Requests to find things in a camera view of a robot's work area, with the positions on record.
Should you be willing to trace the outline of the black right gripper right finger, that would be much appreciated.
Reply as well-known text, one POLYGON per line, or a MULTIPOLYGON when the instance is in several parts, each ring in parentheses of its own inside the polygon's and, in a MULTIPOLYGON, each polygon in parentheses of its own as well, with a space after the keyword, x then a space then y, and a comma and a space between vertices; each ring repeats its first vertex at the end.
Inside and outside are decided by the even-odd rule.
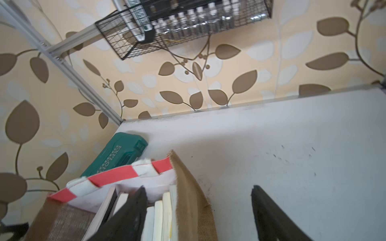
POLYGON ((253 187, 251 201, 260 241, 311 240, 260 186, 253 187))

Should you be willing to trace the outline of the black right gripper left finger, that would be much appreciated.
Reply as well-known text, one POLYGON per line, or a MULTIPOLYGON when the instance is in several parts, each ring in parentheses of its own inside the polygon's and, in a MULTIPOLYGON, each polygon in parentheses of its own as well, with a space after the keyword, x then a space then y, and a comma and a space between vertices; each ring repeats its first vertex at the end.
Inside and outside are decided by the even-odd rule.
POLYGON ((89 239, 90 241, 139 241, 147 213, 145 187, 140 187, 126 203, 89 239))

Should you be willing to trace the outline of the navy book with yellow label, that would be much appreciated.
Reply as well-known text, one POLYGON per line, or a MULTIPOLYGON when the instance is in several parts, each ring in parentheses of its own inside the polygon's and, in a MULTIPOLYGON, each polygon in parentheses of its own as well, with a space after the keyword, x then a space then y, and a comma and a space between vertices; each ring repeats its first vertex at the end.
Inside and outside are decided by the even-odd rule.
POLYGON ((170 192, 166 192, 162 197, 163 201, 163 224, 162 224, 162 241, 169 241, 172 223, 172 206, 170 192))

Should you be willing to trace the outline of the red and burlap canvas bag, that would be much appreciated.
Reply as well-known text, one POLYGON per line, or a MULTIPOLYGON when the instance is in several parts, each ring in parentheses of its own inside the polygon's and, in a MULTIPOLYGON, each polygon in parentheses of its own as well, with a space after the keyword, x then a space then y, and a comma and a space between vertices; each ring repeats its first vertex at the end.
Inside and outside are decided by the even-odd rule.
POLYGON ((68 182, 47 197, 27 241, 215 241, 212 208, 171 151, 68 182))

